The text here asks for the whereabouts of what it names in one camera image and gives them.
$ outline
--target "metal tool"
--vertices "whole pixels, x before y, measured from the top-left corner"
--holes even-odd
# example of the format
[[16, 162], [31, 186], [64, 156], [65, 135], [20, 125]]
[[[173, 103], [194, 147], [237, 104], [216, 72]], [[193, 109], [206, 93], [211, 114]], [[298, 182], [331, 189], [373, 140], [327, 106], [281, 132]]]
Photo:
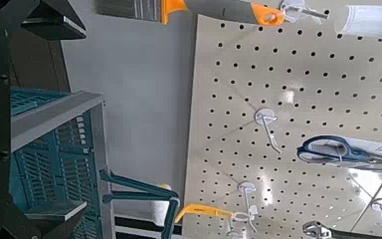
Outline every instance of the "metal tool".
[[309, 163], [333, 163], [356, 169], [382, 171], [382, 156], [353, 148], [340, 136], [316, 136], [297, 149], [299, 159]]
[[379, 236], [333, 230], [325, 227], [318, 221], [310, 221], [303, 224], [302, 231], [305, 235], [315, 239], [382, 239]]
[[271, 133], [269, 129], [269, 124], [278, 120], [278, 118], [275, 117], [275, 113], [271, 109], [261, 109], [256, 112], [255, 120], [259, 125], [263, 125], [265, 127], [266, 134], [268, 135], [268, 139], [272, 149], [274, 149], [278, 154], [281, 154], [282, 151], [275, 140], [275, 136]]
[[225, 21], [268, 26], [281, 25], [285, 11], [241, 0], [97, 0], [97, 11], [104, 15], [133, 18], [167, 24], [169, 15], [191, 11]]

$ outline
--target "metal hook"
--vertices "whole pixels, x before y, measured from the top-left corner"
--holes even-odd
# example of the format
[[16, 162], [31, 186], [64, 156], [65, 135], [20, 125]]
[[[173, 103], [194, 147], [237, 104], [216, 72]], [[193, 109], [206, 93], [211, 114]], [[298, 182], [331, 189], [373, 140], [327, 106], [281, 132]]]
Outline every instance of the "metal hook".
[[279, 145], [275, 140], [275, 136], [271, 133], [269, 129], [269, 124], [278, 120], [278, 118], [275, 117], [275, 113], [271, 109], [261, 109], [256, 112], [255, 118], [258, 124], [262, 124], [265, 127], [266, 134], [268, 135], [268, 139], [272, 149], [278, 154], [282, 154], [282, 151], [280, 150]]
[[254, 220], [254, 213], [252, 212], [252, 209], [254, 207], [253, 206], [250, 206], [249, 202], [248, 202], [248, 195], [247, 193], [251, 193], [251, 192], [254, 192], [257, 190], [257, 187], [256, 185], [254, 185], [253, 183], [251, 182], [248, 182], [248, 181], [245, 181], [245, 182], [242, 182], [238, 185], [238, 189], [244, 193], [244, 198], [245, 198], [245, 204], [246, 204], [246, 207], [247, 207], [247, 212], [248, 213], [241, 213], [241, 214], [246, 214], [246, 216], [248, 216], [248, 222], [250, 223], [250, 226], [251, 228], [253, 229], [253, 231], [255, 233], [258, 232], [257, 228], [254, 226], [253, 224], [253, 220]]

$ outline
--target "pegboard hook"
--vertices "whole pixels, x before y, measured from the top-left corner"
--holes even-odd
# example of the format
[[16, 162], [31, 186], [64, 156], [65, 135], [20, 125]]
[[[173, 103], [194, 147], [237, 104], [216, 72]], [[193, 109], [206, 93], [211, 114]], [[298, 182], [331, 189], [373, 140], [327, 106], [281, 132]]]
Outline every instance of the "pegboard hook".
[[275, 136], [271, 133], [269, 129], [269, 124], [278, 120], [278, 118], [275, 117], [274, 111], [272, 111], [271, 109], [261, 109], [256, 112], [255, 119], [259, 125], [263, 125], [265, 127], [266, 134], [268, 135], [268, 140], [272, 149], [278, 154], [282, 154], [282, 151], [279, 149], [278, 143], [275, 140]]

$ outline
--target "tool handle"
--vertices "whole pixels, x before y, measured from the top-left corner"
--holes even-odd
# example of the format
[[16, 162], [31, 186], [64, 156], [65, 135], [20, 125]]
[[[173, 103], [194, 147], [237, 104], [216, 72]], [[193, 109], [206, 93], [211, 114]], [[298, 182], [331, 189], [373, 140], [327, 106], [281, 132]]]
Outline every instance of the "tool handle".
[[218, 217], [225, 217], [229, 219], [231, 219], [234, 215], [230, 211], [222, 210], [216, 207], [210, 207], [206, 205], [191, 203], [191, 204], [188, 204], [185, 208], [183, 208], [182, 211], [178, 214], [178, 216], [176, 216], [175, 223], [178, 223], [186, 213], [218, 216]]
[[162, 0], [162, 23], [168, 23], [170, 13], [182, 10], [225, 21], [266, 26], [281, 25], [285, 21], [284, 11], [249, 1]]
[[382, 239], [380, 236], [364, 235], [353, 232], [337, 231], [329, 229], [331, 232], [331, 238], [335, 239]]

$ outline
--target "teal metal bar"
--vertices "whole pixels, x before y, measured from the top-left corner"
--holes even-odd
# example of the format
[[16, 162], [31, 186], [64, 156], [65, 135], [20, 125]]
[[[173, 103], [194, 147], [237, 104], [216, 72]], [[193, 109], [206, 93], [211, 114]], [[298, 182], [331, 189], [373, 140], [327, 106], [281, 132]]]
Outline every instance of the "teal metal bar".
[[105, 170], [101, 170], [99, 173], [101, 180], [144, 191], [112, 191], [111, 194], [103, 196], [103, 203], [109, 203], [113, 199], [169, 201], [161, 239], [170, 239], [172, 237], [175, 215], [180, 204], [178, 193], [127, 177], [115, 175], [112, 172], [109, 174]]

